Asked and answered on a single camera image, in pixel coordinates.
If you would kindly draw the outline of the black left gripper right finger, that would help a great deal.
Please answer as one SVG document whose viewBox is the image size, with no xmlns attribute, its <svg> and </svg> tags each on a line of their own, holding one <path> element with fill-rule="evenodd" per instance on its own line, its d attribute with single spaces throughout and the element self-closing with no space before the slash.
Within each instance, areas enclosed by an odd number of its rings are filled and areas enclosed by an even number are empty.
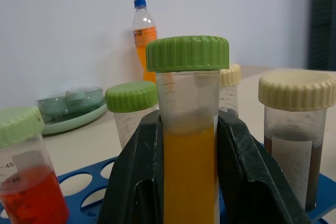
<svg viewBox="0 0 336 224">
<path fill-rule="evenodd" d="M 217 170 L 229 223 L 310 223 L 277 161 L 242 120 L 224 111 Z"/>
</svg>

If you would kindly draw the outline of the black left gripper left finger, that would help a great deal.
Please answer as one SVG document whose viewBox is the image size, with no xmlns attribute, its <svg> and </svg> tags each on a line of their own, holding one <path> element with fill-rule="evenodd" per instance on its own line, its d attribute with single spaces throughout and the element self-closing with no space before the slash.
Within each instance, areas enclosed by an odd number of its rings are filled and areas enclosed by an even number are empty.
<svg viewBox="0 0 336 224">
<path fill-rule="evenodd" d="M 98 223 L 163 223 L 163 128 L 145 115 L 114 162 Z"/>
</svg>

